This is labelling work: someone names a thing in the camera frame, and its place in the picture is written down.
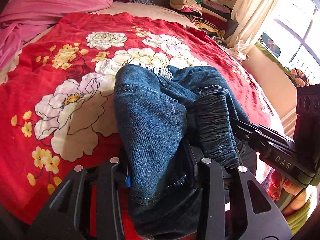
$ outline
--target finger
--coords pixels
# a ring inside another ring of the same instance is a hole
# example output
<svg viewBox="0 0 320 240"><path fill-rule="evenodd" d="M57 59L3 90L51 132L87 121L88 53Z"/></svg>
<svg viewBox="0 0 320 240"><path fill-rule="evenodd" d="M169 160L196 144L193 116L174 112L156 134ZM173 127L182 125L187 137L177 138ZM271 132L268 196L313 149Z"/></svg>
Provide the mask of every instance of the finger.
<svg viewBox="0 0 320 240"><path fill-rule="evenodd" d="M281 189L275 187L272 182L269 184L268 194L273 200L279 200Z"/></svg>
<svg viewBox="0 0 320 240"><path fill-rule="evenodd" d="M285 179L283 182L283 188L286 192L293 194L293 195L297 195L300 190L302 190L301 187L299 187L298 185L292 183L291 180L289 179Z"/></svg>
<svg viewBox="0 0 320 240"><path fill-rule="evenodd" d="M283 181L283 178L282 178L282 175L281 175L280 172L274 171L274 172L271 174L271 182L272 182L272 184L273 184L273 186L274 186L275 188L280 187L282 181Z"/></svg>

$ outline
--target flower center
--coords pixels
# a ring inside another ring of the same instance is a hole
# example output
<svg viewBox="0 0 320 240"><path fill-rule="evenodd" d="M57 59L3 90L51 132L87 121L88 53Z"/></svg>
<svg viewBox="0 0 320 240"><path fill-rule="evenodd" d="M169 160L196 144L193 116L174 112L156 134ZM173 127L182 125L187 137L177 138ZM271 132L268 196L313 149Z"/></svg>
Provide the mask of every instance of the flower center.
<svg viewBox="0 0 320 240"><path fill-rule="evenodd" d="M84 93L74 93L71 94L70 96L66 97L63 100L62 103L62 108L65 107L66 105L70 104L70 103L75 103L76 101L78 101L80 98L83 98Z"/></svg>

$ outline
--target hand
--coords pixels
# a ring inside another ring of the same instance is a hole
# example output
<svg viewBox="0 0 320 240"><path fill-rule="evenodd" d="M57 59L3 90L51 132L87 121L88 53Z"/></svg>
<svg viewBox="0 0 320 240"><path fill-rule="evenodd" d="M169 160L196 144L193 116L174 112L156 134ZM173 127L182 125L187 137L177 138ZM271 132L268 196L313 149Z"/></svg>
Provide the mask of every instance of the hand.
<svg viewBox="0 0 320 240"><path fill-rule="evenodd" d="M301 187L295 185L292 183L292 181L283 178L281 173L278 171L274 171L271 174L271 182L269 185L268 189L268 194L269 196L275 201L279 200L280 194L281 194L281 189L280 185L283 184L283 188L286 192L293 194L294 196L297 195L300 190L302 190ZM302 208L305 203L308 201L310 198L310 192L309 190L304 190L291 204L290 206L286 207L283 211L282 214L284 216L289 216L293 214L296 210L299 210Z"/></svg>

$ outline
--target bed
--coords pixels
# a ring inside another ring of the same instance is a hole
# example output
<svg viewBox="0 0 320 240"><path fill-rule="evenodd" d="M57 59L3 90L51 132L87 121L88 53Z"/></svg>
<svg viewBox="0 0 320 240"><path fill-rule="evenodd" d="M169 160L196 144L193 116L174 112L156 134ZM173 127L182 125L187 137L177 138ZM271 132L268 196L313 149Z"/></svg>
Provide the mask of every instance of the bed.
<svg viewBox="0 0 320 240"><path fill-rule="evenodd" d="M71 169L97 166L118 154L113 87L129 59L164 67L214 66L252 123L283 133L250 73L186 17L128 3L69 13L25 44L0 72L0 202L15 217L31 224ZM258 161L257 170L262 182L270 168ZM120 201L127 239L140 239L128 217L126 191Z"/></svg>

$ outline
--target beige folded cloth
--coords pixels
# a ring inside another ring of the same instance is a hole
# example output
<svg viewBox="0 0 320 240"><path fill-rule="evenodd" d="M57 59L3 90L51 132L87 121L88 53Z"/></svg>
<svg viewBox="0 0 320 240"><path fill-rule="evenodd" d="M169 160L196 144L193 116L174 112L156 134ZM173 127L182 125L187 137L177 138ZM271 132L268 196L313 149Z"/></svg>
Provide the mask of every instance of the beige folded cloth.
<svg viewBox="0 0 320 240"><path fill-rule="evenodd" d="M222 20L222 21L224 21L224 22L227 22L227 21L228 21L227 19L223 18L223 17L220 16L219 14L216 14L216 13L214 13L214 12L212 12L212 11L206 9L206 8L203 8L203 7L202 7L202 12L207 13L207 14L210 14L210 15L212 15L212 16L214 16L214 17L217 17L218 19L220 19L220 20Z"/></svg>
<svg viewBox="0 0 320 240"><path fill-rule="evenodd" d="M170 0L174 5L183 5L183 4L197 4L195 0Z"/></svg>
<svg viewBox="0 0 320 240"><path fill-rule="evenodd" d="M169 4L170 4L170 7L173 8L173 9L175 9L175 10L182 10L182 9L185 8L185 7L189 7L189 8L191 8L193 11L196 11L196 12L198 12L198 13L200 13L200 14L202 15L202 13L201 13L200 10L202 10L203 8L202 8L202 7L199 7L199 6L194 6L194 4L191 4L191 5L189 5L189 4L174 5L174 4L171 2L171 0L169 1Z"/></svg>

